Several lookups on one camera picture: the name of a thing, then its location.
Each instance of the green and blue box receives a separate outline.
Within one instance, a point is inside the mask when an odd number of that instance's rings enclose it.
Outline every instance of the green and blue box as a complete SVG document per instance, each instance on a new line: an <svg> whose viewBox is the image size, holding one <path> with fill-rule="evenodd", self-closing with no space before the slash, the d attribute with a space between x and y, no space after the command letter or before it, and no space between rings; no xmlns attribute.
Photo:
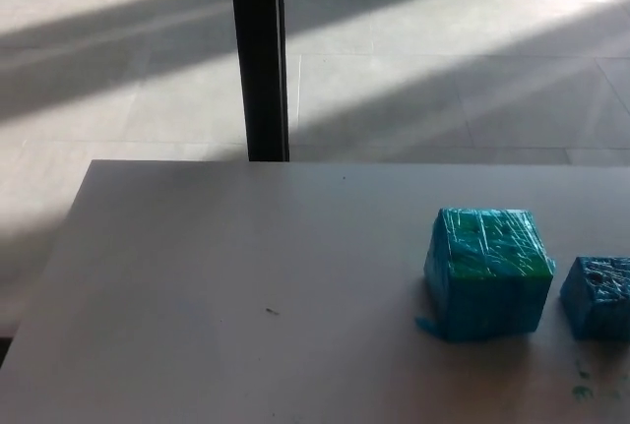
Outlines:
<svg viewBox="0 0 630 424"><path fill-rule="evenodd" d="M440 210L424 265L437 332L464 341L535 331L553 272L529 212Z"/></svg>

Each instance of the blue cube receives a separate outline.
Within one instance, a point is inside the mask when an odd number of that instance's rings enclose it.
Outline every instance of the blue cube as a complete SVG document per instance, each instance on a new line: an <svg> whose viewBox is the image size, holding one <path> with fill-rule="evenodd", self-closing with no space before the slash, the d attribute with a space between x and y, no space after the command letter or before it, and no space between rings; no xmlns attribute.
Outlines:
<svg viewBox="0 0 630 424"><path fill-rule="evenodd" d="M424 274L450 341L536 330L553 279L526 211L440 210Z"/></svg>
<svg viewBox="0 0 630 424"><path fill-rule="evenodd" d="M576 339L630 340L630 259L578 257L560 300Z"/></svg>

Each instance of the white table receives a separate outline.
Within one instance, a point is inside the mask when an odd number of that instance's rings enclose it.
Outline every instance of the white table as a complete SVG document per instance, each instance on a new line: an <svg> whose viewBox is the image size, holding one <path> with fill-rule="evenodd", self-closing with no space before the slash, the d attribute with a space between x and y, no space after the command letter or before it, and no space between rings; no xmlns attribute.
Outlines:
<svg viewBox="0 0 630 424"><path fill-rule="evenodd" d="M415 327L445 206L534 212L558 262L536 333ZM0 371L0 422L627 422L625 348L576 343L558 305L578 254L630 254L630 171L95 162Z"/></svg>

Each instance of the table surface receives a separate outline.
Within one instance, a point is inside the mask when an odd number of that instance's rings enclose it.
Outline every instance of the table surface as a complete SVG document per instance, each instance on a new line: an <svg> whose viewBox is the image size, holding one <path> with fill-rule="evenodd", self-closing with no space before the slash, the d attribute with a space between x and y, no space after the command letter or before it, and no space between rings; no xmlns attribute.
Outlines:
<svg viewBox="0 0 630 424"><path fill-rule="evenodd" d="M629 197L615 168L96 161L0 422L625 422L626 348L574 341L557 298L576 255L630 254ZM536 333L416 328L441 207L534 213L558 265Z"/></svg>

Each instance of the tile grout line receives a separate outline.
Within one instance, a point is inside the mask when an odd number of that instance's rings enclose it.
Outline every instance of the tile grout line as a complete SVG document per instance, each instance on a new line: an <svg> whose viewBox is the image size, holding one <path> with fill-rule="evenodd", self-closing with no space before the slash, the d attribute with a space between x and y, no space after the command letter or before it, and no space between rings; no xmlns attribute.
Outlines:
<svg viewBox="0 0 630 424"><path fill-rule="evenodd" d="M612 82L610 81L610 79L608 78L608 75L606 74L606 72L603 70L603 68L601 67L601 65L599 64L599 59L597 57L593 57L593 61L595 62L595 64L598 66L598 70L599 72L603 75L604 79L606 80L606 82L608 83L608 86L612 89L613 94L615 95L615 97L617 98L617 101L619 101L621 103L621 105L623 106L623 108L626 110L627 114L630 116L630 108L628 108L628 106L626 105L626 103L624 102L624 100L621 98L621 96L619 95L619 93L617 92L617 88L614 87L614 85L612 84Z"/></svg>

